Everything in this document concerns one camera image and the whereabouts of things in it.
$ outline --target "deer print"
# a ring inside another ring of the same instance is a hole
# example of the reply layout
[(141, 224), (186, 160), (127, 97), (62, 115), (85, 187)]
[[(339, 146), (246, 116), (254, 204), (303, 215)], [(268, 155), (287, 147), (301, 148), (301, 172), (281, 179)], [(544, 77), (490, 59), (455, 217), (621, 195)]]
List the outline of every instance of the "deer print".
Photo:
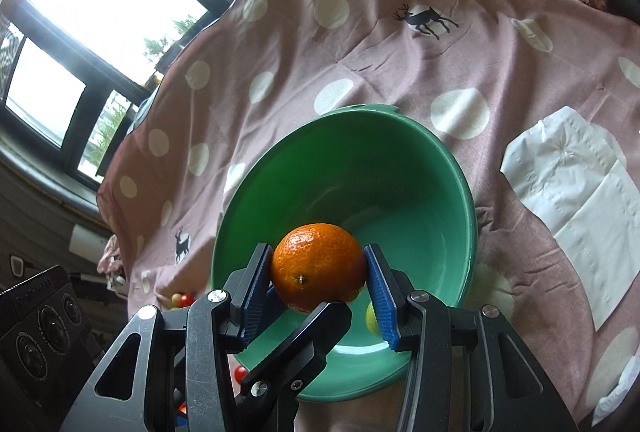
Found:
[(447, 30), (447, 33), (450, 33), (450, 31), (449, 27), (445, 24), (445, 21), (450, 22), (456, 28), (459, 28), (459, 26), (455, 22), (451, 21), (451, 19), (444, 18), (433, 8), (429, 8), (428, 10), (420, 12), (419, 14), (412, 14), (409, 11), (409, 5), (402, 5), (402, 8), (400, 8), (399, 11), (396, 10), (394, 12), (394, 19), (396, 21), (404, 21), (410, 26), (415, 26), (421, 34), (433, 35), (438, 40), (440, 40), (438, 34), (436, 34), (436, 32), (434, 32), (427, 26), (429, 22), (439, 22), (442, 26), (444, 26), (444, 29)]
[(182, 233), (182, 227), (175, 232), (175, 264), (179, 265), (189, 253), (191, 238), (189, 234)]

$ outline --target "green plastic basin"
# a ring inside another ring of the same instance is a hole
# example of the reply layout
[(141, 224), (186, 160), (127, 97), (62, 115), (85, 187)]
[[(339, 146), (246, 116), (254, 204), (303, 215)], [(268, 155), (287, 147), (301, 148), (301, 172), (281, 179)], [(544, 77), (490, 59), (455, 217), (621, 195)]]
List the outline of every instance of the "green plastic basin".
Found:
[[(308, 223), (342, 226), (364, 247), (377, 243), (394, 269), (445, 304), (462, 301), (476, 252), (476, 217), (465, 177), (446, 147), (393, 106), (338, 109), (274, 145), (238, 187), (216, 238), (211, 284), (222, 288), (260, 242), (273, 248)], [(409, 360), (367, 330), (363, 289), (351, 329), (325, 370), (300, 394), (357, 398), (393, 382)], [(287, 311), (238, 360), (254, 368), (304, 315)]]

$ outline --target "mandarin orange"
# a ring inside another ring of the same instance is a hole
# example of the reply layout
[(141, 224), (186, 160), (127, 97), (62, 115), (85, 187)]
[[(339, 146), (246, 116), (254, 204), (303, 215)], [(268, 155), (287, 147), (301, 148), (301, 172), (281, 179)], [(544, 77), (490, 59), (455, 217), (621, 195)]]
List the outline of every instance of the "mandarin orange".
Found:
[(271, 282), (280, 299), (301, 313), (310, 313), (323, 301), (354, 300), (366, 280), (362, 248), (335, 225), (296, 228), (273, 252)]

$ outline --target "polka dot fabric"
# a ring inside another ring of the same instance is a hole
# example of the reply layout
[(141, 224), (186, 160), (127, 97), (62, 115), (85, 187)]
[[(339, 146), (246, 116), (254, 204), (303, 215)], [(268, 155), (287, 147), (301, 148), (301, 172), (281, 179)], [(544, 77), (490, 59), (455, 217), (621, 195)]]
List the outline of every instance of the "polka dot fabric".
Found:
[(596, 333), (571, 264), (498, 168), (509, 141), (568, 105), (640, 184), (638, 88), (640, 28), (575, 0), (235, 0), (170, 67), (100, 187), (129, 312), (203, 292), (224, 210), (271, 146), (333, 109), (393, 104), (472, 189), (465, 305), (500, 308), (582, 418), (638, 347), (639, 281)]

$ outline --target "window frame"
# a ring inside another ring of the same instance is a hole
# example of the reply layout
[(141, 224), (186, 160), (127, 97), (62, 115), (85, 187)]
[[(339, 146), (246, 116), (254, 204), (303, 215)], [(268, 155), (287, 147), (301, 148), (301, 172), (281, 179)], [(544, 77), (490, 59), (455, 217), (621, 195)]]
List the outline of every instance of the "window frame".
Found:
[[(159, 58), (155, 66), (157, 72), (166, 73), (168, 67), (188, 43), (204, 28), (219, 19), (233, 2), (233, 0), (197, 1), (207, 11), (180, 40), (173, 43)], [(62, 171), (92, 190), (97, 190), (100, 184), (79, 171), (78, 166), (98, 117), (100, 117), (112, 91), (123, 95), (133, 105), (140, 106), (152, 93), (149, 86), (151, 86), (154, 76), (152, 75), (148, 79), (146, 87), (136, 84), (47, 19), (30, 0), (2, 0), (0, 13), (24, 35), (10, 69), (4, 98), (0, 99), (0, 126), (9, 130), (17, 138), (20, 145), (34, 151), (56, 170)], [(41, 135), (6, 107), (6, 96), (27, 38), (85, 85), (61, 147), (49, 141), (48, 138)], [(98, 165), (100, 175), (106, 173), (117, 147), (127, 135), (131, 124), (132, 120), (127, 114), (118, 126), (101, 163)]]

